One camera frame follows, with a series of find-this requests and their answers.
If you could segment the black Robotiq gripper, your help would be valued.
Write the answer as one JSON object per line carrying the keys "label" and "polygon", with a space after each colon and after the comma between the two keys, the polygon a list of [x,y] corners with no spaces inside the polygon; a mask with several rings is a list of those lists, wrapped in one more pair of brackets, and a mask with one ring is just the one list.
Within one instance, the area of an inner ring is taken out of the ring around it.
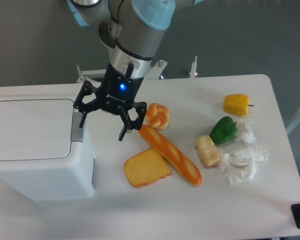
{"label": "black Robotiq gripper", "polygon": [[[133,70],[132,62],[128,63],[125,73],[117,71],[109,64],[99,87],[95,87],[88,80],[83,82],[73,104],[73,107],[82,114],[80,128],[83,128],[88,113],[101,109],[114,115],[120,115],[123,127],[118,137],[119,141],[123,140],[126,133],[141,129],[147,113],[147,103],[135,102],[143,78],[133,78]],[[84,103],[84,97],[90,95],[94,95],[95,99]],[[132,108],[137,113],[135,120],[131,120],[128,113]]]}

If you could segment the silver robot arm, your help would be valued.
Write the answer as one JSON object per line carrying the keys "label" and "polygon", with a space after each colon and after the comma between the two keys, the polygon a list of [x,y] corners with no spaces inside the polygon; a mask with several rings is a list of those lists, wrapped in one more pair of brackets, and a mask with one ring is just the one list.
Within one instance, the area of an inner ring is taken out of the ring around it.
{"label": "silver robot arm", "polygon": [[80,26],[99,21],[99,38],[109,50],[109,64],[99,87],[85,80],[74,101],[81,118],[97,110],[120,116],[126,132],[140,130],[147,112],[136,102],[162,38],[176,10],[195,0],[70,0],[68,6]]}

